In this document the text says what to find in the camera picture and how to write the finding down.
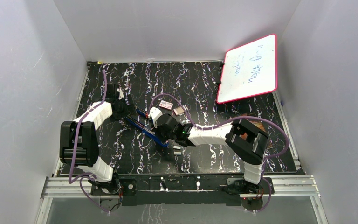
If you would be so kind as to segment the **blue stapler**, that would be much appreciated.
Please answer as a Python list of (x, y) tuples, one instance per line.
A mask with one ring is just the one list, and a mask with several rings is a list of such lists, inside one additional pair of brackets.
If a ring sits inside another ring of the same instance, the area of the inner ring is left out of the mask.
[(168, 147), (169, 143), (168, 141), (161, 141), (155, 134), (152, 132), (146, 125), (140, 123), (139, 121), (135, 120), (132, 117), (125, 117), (124, 118), (127, 122), (134, 125), (136, 128), (140, 129), (142, 133), (144, 133), (147, 137), (151, 138), (153, 141), (155, 141), (157, 144)]
[(140, 116), (142, 116), (142, 117), (144, 117), (146, 119), (149, 119), (148, 113), (145, 110), (143, 110), (142, 108), (139, 108), (139, 107), (136, 106), (135, 110), (136, 110), (136, 113), (138, 115), (140, 115)]

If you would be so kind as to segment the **staple box tray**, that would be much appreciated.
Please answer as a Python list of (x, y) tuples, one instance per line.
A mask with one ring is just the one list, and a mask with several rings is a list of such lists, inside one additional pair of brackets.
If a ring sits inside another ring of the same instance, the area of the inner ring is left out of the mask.
[(187, 106), (186, 105), (183, 105), (183, 106), (179, 106), (177, 108), (174, 108), (173, 109), (173, 112), (176, 116), (180, 116), (182, 115), (183, 113), (185, 113), (186, 111), (188, 110)]

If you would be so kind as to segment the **red white staple box sleeve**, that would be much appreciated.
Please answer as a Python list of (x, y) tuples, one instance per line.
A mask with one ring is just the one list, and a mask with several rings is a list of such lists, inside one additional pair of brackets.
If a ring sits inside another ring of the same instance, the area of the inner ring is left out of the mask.
[(167, 110), (172, 110), (173, 103), (165, 101), (165, 100), (161, 100), (159, 103), (159, 107), (167, 109)]

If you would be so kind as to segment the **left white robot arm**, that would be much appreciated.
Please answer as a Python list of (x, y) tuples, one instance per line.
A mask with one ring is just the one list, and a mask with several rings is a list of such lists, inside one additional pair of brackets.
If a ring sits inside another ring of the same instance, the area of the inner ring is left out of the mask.
[(84, 114), (73, 121), (64, 121), (60, 127), (61, 163), (82, 169), (94, 181), (103, 182), (103, 189), (109, 194), (120, 190), (121, 182), (114, 177), (114, 169), (99, 156), (96, 132), (109, 119), (119, 121), (135, 112), (131, 96), (125, 94), (118, 84), (108, 84), (103, 99), (94, 102)]

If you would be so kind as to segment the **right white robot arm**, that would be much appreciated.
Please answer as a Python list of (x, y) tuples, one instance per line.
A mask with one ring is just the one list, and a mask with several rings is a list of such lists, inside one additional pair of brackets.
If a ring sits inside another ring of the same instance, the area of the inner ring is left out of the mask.
[(221, 126), (196, 126), (178, 122), (170, 114), (149, 115), (158, 136), (183, 147), (225, 145), (245, 163), (244, 188), (256, 193), (262, 188), (262, 162), (269, 143), (268, 135), (244, 118)]

